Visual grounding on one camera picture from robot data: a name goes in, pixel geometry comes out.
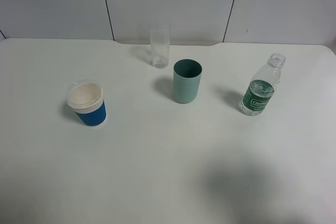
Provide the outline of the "tall clear glass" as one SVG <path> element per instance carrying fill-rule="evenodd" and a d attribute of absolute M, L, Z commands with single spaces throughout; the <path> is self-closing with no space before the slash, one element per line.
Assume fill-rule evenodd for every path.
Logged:
<path fill-rule="evenodd" d="M 169 64 L 170 33 L 170 23 L 150 23 L 152 66 L 156 68 L 162 69 Z"/>

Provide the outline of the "teal green plastic cup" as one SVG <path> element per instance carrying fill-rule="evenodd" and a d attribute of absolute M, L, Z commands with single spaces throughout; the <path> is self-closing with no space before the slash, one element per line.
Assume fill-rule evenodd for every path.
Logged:
<path fill-rule="evenodd" d="M 182 104 L 192 102 L 198 93 L 202 66 L 195 60 L 182 59 L 173 67 L 173 97 Z"/>

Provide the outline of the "blue cup with white rim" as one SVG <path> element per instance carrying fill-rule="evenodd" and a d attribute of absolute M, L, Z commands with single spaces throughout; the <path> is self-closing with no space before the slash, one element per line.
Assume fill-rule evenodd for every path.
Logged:
<path fill-rule="evenodd" d="M 98 126 L 107 118 L 103 89 L 94 80 L 80 80 L 72 84 L 66 101 L 86 126 Z"/>

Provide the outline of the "clear bottle with green label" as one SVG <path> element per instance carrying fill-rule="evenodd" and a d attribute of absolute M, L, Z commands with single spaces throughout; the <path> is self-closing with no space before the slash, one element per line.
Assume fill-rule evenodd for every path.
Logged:
<path fill-rule="evenodd" d="M 257 116 L 265 109 L 280 82 L 285 61 L 284 55 L 273 53 L 267 63 L 253 75 L 239 104 L 243 114 Z"/>

